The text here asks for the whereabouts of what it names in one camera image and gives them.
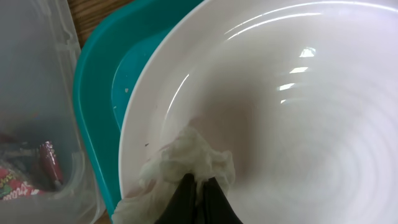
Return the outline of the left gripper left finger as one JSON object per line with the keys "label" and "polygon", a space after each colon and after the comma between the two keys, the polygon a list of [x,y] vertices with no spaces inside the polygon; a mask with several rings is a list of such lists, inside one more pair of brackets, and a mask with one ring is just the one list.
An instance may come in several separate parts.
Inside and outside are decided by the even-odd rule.
{"label": "left gripper left finger", "polygon": [[163,214],[155,224],[192,224],[195,219],[197,184],[193,174],[185,174]]}

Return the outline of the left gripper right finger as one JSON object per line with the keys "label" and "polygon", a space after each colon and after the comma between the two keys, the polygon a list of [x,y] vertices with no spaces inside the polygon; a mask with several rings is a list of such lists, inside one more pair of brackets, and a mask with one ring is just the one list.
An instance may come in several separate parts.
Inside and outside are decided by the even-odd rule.
{"label": "left gripper right finger", "polygon": [[206,224],[243,224],[215,177],[203,184],[202,207]]}

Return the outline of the white napkin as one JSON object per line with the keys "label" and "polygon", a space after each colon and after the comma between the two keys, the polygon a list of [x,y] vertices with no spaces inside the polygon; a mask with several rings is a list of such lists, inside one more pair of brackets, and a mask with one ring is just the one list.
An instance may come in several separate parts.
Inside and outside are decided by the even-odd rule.
{"label": "white napkin", "polygon": [[212,177],[227,193],[236,177],[233,155],[212,149],[195,128],[185,127],[141,167],[136,186],[117,204],[111,216],[113,223],[154,223],[185,174],[193,174],[198,195],[200,187]]}

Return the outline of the red snack wrapper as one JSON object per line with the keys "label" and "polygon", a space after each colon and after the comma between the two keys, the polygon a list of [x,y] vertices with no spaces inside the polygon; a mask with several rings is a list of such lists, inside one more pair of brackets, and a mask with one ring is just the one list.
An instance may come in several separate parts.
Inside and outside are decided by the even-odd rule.
{"label": "red snack wrapper", "polygon": [[37,147],[26,142],[1,144],[1,200],[60,190],[63,172],[50,141]]}

